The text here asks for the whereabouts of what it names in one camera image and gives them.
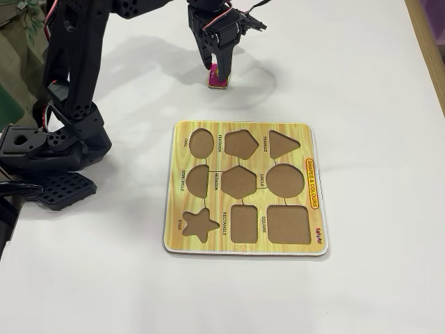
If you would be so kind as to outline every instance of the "white surface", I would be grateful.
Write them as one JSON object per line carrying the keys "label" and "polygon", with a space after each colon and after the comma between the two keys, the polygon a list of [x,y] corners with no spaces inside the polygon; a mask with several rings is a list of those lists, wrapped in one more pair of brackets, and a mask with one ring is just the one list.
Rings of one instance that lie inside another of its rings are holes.
{"label": "white surface", "polygon": [[[445,119],[404,1],[254,16],[269,29],[236,48],[224,92],[205,86],[185,1],[110,19],[95,101],[113,149],[84,172],[99,190],[60,213],[25,206],[0,262],[0,333],[443,333]],[[182,119],[310,124],[327,255],[166,253]]]}

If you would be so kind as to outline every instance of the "wooden edge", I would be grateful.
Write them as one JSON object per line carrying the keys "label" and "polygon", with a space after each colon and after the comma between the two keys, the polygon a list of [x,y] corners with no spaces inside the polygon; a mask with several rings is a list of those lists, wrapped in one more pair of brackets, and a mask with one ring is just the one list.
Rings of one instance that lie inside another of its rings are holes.
{"label": "wooden edge", "polygon": [[405,0],[432,84],[445,116],[445,65],[419,0]]}

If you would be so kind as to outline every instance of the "shape puzzle board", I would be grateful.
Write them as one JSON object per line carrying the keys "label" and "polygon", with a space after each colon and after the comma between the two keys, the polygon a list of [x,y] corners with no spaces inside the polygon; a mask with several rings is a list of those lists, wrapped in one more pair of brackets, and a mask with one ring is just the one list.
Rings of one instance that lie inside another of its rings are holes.
{"label": "shape puzzle board", "polygon": [[164,245],[173,253],[322,255],[312,129],[182,121],[175,127]]}

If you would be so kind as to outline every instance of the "triangle cutout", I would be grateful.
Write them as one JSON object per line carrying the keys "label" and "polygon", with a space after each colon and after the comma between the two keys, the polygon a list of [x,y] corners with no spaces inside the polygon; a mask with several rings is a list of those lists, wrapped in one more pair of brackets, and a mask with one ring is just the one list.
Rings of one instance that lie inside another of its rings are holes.
{"label": "triangle cutout", "polygon": [[270,157],[272,159],[279,158],[289,152],[300,148],[300,143],[295,139],[289,138],[279,132],[270,130],[269,131],[269,141],[270,141]]}

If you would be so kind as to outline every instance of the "star cutout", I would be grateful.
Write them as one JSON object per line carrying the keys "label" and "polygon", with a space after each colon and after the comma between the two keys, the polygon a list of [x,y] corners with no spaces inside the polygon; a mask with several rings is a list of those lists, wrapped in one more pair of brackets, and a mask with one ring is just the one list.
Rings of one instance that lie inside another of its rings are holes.
{"label": "star cutout", "polygon": [[186,237],[196,235],[203,244],[207,242],[208,233],[220,227],[220,224],[210,220],[210,211],[207,208],[202,209],[199,214],[184,212],[182,218],[187,222],[182,234]]}

